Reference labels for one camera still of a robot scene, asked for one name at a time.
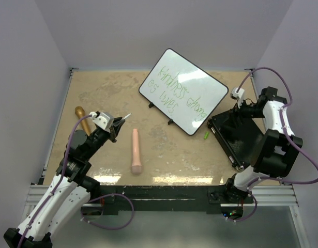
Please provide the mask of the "white whiteboard black frame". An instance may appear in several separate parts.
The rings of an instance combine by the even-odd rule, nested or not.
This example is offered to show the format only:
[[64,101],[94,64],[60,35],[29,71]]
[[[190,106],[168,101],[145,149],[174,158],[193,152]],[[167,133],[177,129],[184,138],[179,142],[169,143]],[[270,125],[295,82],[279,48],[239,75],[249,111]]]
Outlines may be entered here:
[[187,135],[194,135],[228,94],[226,85],[173,49],[166,49],[139,93]]

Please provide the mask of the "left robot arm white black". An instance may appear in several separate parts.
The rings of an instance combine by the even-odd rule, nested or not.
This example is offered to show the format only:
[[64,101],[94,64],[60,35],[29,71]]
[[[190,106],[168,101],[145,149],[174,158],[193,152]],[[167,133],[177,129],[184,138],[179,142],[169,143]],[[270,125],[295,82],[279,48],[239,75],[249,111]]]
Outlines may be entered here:
[[4,233],[9,247],[52,247],[53,237],[75,212],[100,198],[100,183],[87,175],[89,160],[106,141],[116,142],[125,118],[103,112],[91,112],[88,118],[95,130],[86,134],[72,128],[64,157],[43,197],[18,227]]

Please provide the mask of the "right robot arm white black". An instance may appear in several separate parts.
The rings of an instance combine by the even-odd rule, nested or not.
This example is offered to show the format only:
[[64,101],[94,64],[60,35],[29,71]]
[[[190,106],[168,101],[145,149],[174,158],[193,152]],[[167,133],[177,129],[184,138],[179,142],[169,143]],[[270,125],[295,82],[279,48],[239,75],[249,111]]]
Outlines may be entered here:
[[244,92],[238,87],[232,90],[237,102],[221,127],[234,160],[248,164],[226,184],[223,196],[229,203],[237,202],[261,180],[286,177],[303,145],[289,127],[287,99],[279,97],[276,88],[262,89],[257,102],[250,104]]

